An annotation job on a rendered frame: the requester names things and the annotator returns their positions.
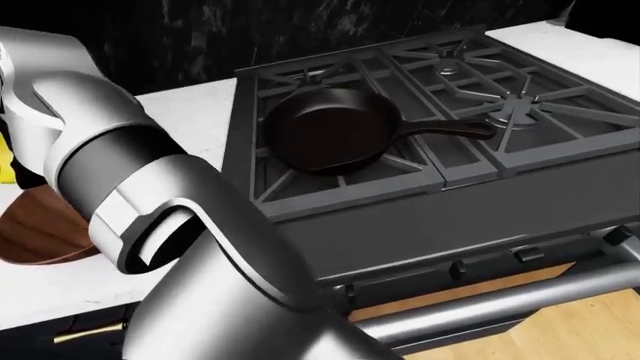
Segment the yellow lemon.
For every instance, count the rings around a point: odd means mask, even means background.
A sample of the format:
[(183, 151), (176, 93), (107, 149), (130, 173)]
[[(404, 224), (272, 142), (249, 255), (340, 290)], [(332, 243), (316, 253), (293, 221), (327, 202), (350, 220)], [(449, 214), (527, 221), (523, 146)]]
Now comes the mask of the yellow lemon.
[(13, 154), (9, 150), (6, 140), (0, 133), (0, 184), (15, 184), (16, 176), (11, 166)]

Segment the black cast iron pan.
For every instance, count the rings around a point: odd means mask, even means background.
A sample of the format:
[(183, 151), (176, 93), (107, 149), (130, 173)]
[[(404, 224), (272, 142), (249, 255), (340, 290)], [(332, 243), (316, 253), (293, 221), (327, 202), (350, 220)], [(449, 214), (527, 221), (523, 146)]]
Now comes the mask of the black cast iron pan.
[(407, 121), (383, 95), (328, 87), (304, 89), (280, 101), (265, 116), (262, 129), (271, 155), (298, 172), (326, 176), (370, 166), (402, 137), (491, 140), (497, 134), (482, 120)]

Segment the brown wooden bowl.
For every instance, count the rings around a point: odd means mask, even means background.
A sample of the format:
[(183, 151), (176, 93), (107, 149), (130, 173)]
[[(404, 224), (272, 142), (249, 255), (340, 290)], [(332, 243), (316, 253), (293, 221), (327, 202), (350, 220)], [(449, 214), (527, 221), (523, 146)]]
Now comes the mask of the brown wooden bowl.
[(24, 191), (0, 215), (0, 260), (7, 263), (42, 266), (97, 254), (87, 221), (47, 185)]

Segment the wide grey burner grate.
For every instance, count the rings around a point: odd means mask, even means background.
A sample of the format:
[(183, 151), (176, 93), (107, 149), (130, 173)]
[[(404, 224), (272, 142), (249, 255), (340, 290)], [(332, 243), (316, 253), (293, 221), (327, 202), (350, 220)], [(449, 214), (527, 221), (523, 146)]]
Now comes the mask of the wide grey burner grate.
[[(424, 35), (379, 50), (457, 119), (487, 122), (489, 113), (516, 109), (538, 121), (524, 130), (492, 125), (497, 136), (476, 143), (501, 176), (640, 150), (640, 102), (479, 29)], [(436, 66), (448, 62), (458, 62), (461, 73), (437, 74)]]
[(271, 155), (263, 140), (262, 122), (280, 101), (295, 92), (316, 87), (372, 90), (351, 61), (337, 62), (316, 71), (302, 68), (290, 79), (293, 83), (288, 90), (257, 100), (261, 117), (256, 123), (255, 203), (261, 206), (282, 203), (286, 209), (318, 207), (365, 203), (442, 188), (441, 176), (401, 140), (394, 142), (382, 158), (370, 166), (338, 176), (301, 173)]

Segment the dark grey stove range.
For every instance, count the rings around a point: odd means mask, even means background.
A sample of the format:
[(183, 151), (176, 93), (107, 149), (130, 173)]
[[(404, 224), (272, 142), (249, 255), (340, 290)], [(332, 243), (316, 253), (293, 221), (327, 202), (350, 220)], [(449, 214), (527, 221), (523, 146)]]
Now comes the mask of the dark grey stove range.
[[(507, 44), (503, 31), (467, 29)], [(302, 68), (316, 71), (354, 57), (381, 68), (369, 54), (409, 39), (236, 72), (223, 174), (302, 251), (336, 308), (351, 312), (561, 264), (569, 265), (561, 275), (570, 275), (618, 263), (603, 236), (625, 225), (640, 239), (640, 150), (514, 176), (497, 170), (496, 179), (365, 203), (293, 209), (255, 203), (258, 98), (288, 90)], [(530, 40), (507, 45), (640, 102), (640, 47), (550, 28)], [(513, 255), (519, 248), (540, 248), (545, 257), (519, 263)], [(449, 267), (457, 260), (466, 274), (453, 281)], [(345, 300), (345, 284), (356, 287), (353, 303)], [(406, 354), (493, 335), (535, 312), (500, 329), (393, 348)]]

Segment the narrow grey centre grate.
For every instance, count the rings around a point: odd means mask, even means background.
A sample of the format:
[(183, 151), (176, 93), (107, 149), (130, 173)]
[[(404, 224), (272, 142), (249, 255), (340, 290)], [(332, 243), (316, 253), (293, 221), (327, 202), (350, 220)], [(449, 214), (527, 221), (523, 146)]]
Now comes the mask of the narrow grey centre grate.
[[(371, 89), (399, 107), (403, 119), (417, 121), (458, 118), (432, 93), (421, 89), (420, 83), (410, 77), (387, 53), (376, 50), (369, 57), (382, 67), (371, 68), (368, 66), (368, 59), (361, 57), (354, 57), (351, 62)], [(472, 140), (441, 135), (416, 135), (401, 140), (401, 143), (417, 152), (430, 169), (437, 171), (446, 188), (497, 178), (496, 168), (480, 155)]]

